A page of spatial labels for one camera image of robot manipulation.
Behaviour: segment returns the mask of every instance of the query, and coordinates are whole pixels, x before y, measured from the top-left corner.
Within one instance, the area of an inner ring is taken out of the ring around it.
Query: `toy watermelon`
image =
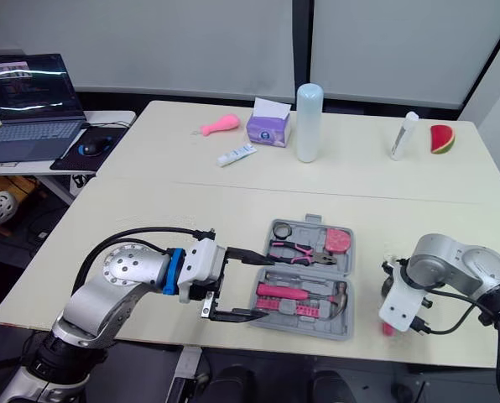
[[[431,153],[447,153],[455,143],[455,134],[453,129],[444,124],[431,126]]]

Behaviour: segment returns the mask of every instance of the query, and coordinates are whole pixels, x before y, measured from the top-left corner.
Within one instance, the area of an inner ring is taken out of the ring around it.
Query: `white table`
[[[352,228],[356,237],[354,337],[345,342],[200,319],[201,304],[180,304],[177,297],[146,295],[119,333],[120,338],[154,343],[245,348],[419,364],[492,367],[497,334],[477,315],[448,336],[381,334],[378,308],[386,277],[385,254],[410,256],[419,237],[444,233],[500,253],[500,207],[478,204],[334,196],[264,191],[228,186],[170,184],[148,178],[94,178],[70,206],[24,275],[0,305],[0,322],[49,329],[69,300],[86,254],[104,238],[128,228],[173,225],[215,228],[223,246],[263,251],[271,221],[303,220],[321,214],[324,223]],[[159,246],[188,246],[183,235],[148,234]],[[100,269],[99,260],[91,273]],[[232,261],[226,271],[220,308],[248,307],[260,268]],[[435,304],[421,316],[434,329],[450,327],[467,308],[461,301],[432,296]]]
[[[86,121],[92,124],[119,122],[132,124],[136,118],[133,111],[85,111]],[[121,127],[120,125],[107,125],[108,128]],[[81,137],[85,130],[81,130],[70,147]],[[1,163],[0,175],[33,175],[45,186],[51,189],[60,199],[67,204],[71,204],[75,197],[69,190],[62,186],[58,181],[52,178],[52,175],[89,175],[95,174],[89,170],[52,170],[50,166],[55,160],[46,161],[28,161],[19,163]]]
[[[202,124],[235,113],[242,126],[209,137],[192,135]],[[475,126],[422,119],[404,160],[388,157],[401,118],[324,113],[319,158],[300,163],[295,139],[287,149],[255,144],[256,154],[224,168],[216,158],[248,142],[251,108],[153,101],[111,153],[100,177],[149,177],[181,183],[462,202],[500,206],[500,172]],[[296,113],[291,113],[293,124]],[[450,125],[456,143],[430,153],[430,126]]]

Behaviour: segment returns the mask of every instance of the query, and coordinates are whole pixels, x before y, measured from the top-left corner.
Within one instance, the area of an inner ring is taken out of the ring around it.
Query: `hammer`
[[[329,301],[332,304],[330,316],[330,319],[332,319],[333,317],[337,317],[345,309],[345,306],[347,304],[346,288],[346,282],[340,281],[337,286],[337,294],[333,296],[321,296],[319,294],[312,294],[306,290],[301,290],[299,288],[281,287],[261,283],[258,285],[256,294],[258,294],[259,296],[275,296],[277,298],[287,298],[289,300],[298,301],[309,299]]]

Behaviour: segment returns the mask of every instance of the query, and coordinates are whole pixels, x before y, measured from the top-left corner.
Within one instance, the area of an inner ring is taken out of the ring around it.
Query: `computer mouse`
[[[95,157],[110,149],[112,145],[112,137],[104,137],[101,139],[93,139],[79,145],[79,154],[87,157]]]

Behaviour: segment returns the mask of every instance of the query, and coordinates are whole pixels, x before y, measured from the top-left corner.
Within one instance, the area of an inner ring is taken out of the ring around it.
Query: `toolbox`
[[[307,214],[304,222],[272,222],[265,254],[276,263],[259,270],[250,301],[268,315],[252,325],[333,340],[352,336],[354,290],[347,277],[354,267],[354,236],[349,228],[321,221]]]

